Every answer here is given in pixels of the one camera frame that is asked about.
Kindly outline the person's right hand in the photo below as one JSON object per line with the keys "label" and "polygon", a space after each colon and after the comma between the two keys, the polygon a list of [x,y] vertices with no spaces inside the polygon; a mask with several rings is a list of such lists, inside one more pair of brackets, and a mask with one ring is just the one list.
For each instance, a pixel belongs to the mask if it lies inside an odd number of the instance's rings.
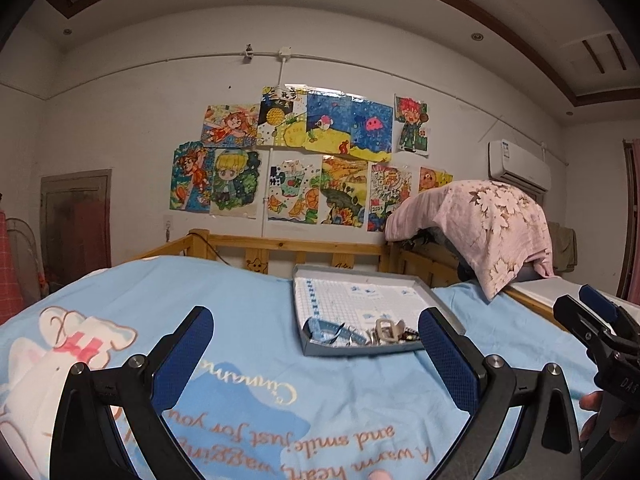
{"label": "person's right hand", "polygon": [[[584,423],[582,430],[580,430],[580,442],[587,442],[590,439],[591,434],[597,427],[597,422],[600,422],[602,419],[600,415],[602,402],[603,391],[593,391],[580,398],[579,407],[584,411],[594,412],[594,415]],[[619,417],[611,422],[610,428],[608,428],[608,434],[615,442],[625,442],[634,432],[636,425],[637,421],[635,419]]]}

